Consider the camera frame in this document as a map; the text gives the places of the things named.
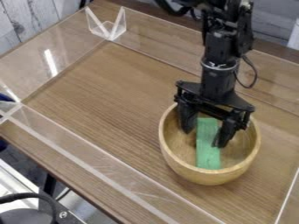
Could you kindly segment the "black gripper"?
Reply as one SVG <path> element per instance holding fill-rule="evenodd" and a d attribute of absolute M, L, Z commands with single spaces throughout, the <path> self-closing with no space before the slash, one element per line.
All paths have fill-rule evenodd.
<path fill-rule="evenodd" d="M 199 113 L 216 118 L 222 121 L 222 126 L 211 145 L 224 148 L 236 131 L 247 128 L 255 106 L 235 91 L 239 60 L 215 65 L 204 59 L 200 65 L 200 82 L 176 82 L 174 101 L 178 103 L 180 127 L 188 134 L 195 128 Z"/>

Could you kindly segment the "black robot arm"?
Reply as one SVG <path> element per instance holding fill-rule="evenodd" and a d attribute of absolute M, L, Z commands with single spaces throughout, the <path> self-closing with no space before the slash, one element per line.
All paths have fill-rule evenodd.
<path fill-rule="evenodd" d="M 254 33 L 251 17 L 252 0 L 174 0 L 180 6 L 175 9 L 167 0 L 155 0 L 172 16 L 192 14 L 196 7 L 202 21 L 202 43 L 204 54 L 200 60 L 199 82 L 178 81 L 178 114 L 182 130 L 191 132 L 195 119 L 203 113 L 222 121 L 212 145 L 223 148 L 239 130 L 248 126 L 255 107 L 243 100 L 235 86 L 239 64 L 248 61 L 247 52 L 252 50 Z"/>

